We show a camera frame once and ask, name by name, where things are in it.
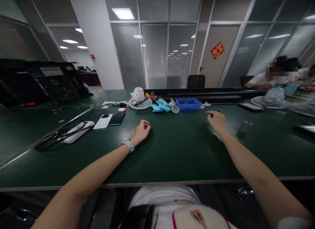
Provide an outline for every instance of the hand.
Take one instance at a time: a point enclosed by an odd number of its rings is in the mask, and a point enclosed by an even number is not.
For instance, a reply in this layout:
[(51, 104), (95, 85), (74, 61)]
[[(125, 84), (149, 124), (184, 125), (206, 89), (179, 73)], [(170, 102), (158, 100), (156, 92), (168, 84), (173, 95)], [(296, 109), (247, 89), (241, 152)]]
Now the hand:
[(259, 87), (261, 87), (262, 89), (271, 89), (273, 88), (273, 85), (270, 83), (263, 83), (263, 84), (259, 84)]
[(141, 120), (140, 124), (136, 128), (135, 136), (132, 139), (133, 145), (138, 145), (142, 140), (144, 140), (151, 129), (150, 123), (146, 120)]
[(210, 125), (214, 128), (216, 132), (225, 129), (224, 126), (226, 124), (226, 118), (222, 113), (217, 111), (208, 111), (206, 113), (208, 114), (208, 121)]

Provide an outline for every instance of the smartwatch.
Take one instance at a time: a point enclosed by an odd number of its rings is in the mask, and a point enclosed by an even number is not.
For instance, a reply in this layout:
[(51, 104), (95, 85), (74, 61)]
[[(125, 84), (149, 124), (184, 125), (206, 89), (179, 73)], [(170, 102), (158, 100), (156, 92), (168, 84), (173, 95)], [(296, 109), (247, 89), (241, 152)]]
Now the smartwatch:
[(132, 145), (132, 143), (130, 142), (130, 139), (126, 139), (121, 145), (127, 145), (127, 147), (129, 148), (130, 152), (134, 151), (134, 146)]

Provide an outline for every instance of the small can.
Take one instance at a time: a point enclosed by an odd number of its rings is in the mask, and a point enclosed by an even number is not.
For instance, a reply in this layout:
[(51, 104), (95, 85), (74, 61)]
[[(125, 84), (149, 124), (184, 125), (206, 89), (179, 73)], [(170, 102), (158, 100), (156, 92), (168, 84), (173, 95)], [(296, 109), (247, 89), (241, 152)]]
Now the small can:
[(239, 131), (247, 133), (247, 131), (252, 127), (252, 125), (253, 123), (251, 123), (250, 121), (244, 121)]

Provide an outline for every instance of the wrist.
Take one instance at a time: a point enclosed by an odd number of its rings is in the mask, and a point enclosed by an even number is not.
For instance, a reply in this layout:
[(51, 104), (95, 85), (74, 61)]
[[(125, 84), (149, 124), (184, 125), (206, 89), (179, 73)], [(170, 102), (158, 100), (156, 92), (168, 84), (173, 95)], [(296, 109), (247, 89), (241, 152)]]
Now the wrist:
[(130, 140), (130, 142), (132, 143), (134, 147), (136, 147), (138, 144), (140, 144), (141, 141), (138, 140), (137, 138), (133, 138)]

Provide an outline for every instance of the black chair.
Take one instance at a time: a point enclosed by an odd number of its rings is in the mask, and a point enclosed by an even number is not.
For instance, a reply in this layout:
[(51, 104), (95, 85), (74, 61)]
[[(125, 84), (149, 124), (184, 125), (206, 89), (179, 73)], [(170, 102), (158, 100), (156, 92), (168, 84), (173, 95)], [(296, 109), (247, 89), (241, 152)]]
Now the black chair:
[(204, 88), (206, 77), (204, 75), (188, 76), (187, 88)]
[(245, 84), (247, 84), (254, 76), (241, 76), (241, 86), (244, 87)]

